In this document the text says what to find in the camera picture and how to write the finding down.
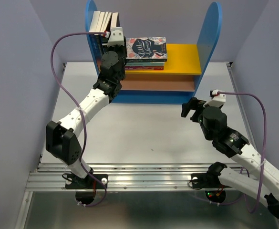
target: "book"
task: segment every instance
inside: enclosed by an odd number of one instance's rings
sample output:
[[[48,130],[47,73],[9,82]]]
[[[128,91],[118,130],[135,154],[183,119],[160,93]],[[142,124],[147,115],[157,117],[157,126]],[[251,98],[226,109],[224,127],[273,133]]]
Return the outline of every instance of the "book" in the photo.
[[[112,24],[119,24],[118,13],[111,12],[101,12],[95,11],[93,13],[93,18],[89,32],[104,32],[109,31]],[[91,40],[92,48],[91,50],[95,56],[95,64],[100,68],[102,62],[102,55],[106,52],[106,44],[108,39],[101,35],[89,35]]]
[[[163,70],[163,66],[125,66],[125,70]]]
[[[165,62],[128,62],[126,66],[156,66],[162,67],[165,65]]]
[[[141,37],[126,39],[127,62],[166,62],[165,37]]]

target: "floral book cover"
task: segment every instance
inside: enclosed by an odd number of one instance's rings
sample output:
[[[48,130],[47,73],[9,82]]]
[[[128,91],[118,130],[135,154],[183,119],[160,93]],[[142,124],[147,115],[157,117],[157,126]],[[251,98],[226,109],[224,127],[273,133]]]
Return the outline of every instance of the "floral book cover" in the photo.
[[[166,62],[166,37],[126,39],[127,62]]]

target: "tabletop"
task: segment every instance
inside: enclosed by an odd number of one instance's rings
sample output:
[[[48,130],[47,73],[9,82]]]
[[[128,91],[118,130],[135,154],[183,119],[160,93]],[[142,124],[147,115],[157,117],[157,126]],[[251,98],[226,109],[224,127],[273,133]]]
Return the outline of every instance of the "tabletop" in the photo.
[[[62,84],[80,102],[96,82],[92,62],[68,62]],[[210,100],[210,90],[233,91],[224,62],[209,63],[196,93]],[[52,120],[65,117],[75,104],[60,90]],[[87,147],[83,159],[103,164],[234,163],[204,139],[198,123],[181,118],[182,106],[169,104],[109,104],[87,124]],[[241,111],[234,95],[222,108],[227,124],[247,137]],[[79,136],[83,144],[83,133]],[[41,164],[62,164],[44,148]]]

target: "bookshelf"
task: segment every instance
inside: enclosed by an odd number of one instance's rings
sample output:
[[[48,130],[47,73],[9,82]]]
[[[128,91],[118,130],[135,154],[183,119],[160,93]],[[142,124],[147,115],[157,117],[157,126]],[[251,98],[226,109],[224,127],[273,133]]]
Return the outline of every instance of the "bookshelf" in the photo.
[[[88,0],[85,8],[86,31],[89,31],[93,12],[96,10],[94,1]],[[113,103],[182,104],[188,102],[195,95],[204,76],[219,39],[221,25],[221,5],[213,2],[206,12],[197,43],[167,43],[168,60],[162,71],[125,71],[126,79],[121,81],[122,90]],[[87,41],[90,50],[93,50],[89,36]],[[92,57],[99,74],[93,52]]]

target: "wall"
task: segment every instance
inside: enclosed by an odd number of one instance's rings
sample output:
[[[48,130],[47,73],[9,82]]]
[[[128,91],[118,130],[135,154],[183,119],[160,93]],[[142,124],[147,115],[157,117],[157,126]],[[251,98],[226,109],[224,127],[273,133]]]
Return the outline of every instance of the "wall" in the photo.
[[[14,228],[54,108],[51,48],[28,0],[0,0],[0,229]]]
[[[84,31],[87,0],[30,0],[52,43],[60,36]],[[212,61],[233,61],[268,0],[219,0],[223,26]],[[95,0],[101,11],[119,12],[126,37],[166,36],[169,43],[196,43],[213,0]],[[92,61],[86,37],[58,46],[64,62]]]
[[[241,92],[256,94],[268,119],[267,159],[279,168],[279,1],[271,0],[233,64]],[[253,99],[243,98],[255,142],[261,150],[262,112]]]

